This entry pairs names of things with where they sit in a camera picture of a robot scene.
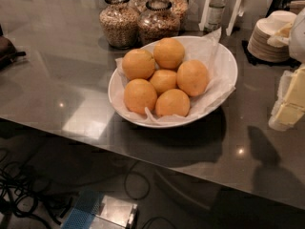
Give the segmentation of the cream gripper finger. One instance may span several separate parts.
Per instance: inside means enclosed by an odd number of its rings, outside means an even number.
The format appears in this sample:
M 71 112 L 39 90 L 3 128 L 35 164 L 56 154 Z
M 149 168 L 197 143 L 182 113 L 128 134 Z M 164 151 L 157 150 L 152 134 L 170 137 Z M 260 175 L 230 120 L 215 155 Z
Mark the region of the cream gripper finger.
M 288 46 L 292 26 L 292 22 L 287 23 L 267 40 L 267 44 L 275 48 Z
M 269 126 L 286 131 L 305 115 L 305 65 L 293 73 L 285 71 L 279 81 L 277 101 L 271 112 Z

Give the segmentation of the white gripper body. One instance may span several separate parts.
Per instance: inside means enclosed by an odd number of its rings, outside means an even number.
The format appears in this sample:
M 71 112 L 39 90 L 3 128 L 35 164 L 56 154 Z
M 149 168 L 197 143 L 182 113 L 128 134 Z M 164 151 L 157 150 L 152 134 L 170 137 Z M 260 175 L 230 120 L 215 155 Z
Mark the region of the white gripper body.
M 301 64 L 305 63 L 305 8 L 297 15 L 290 30 L 289 55 Z

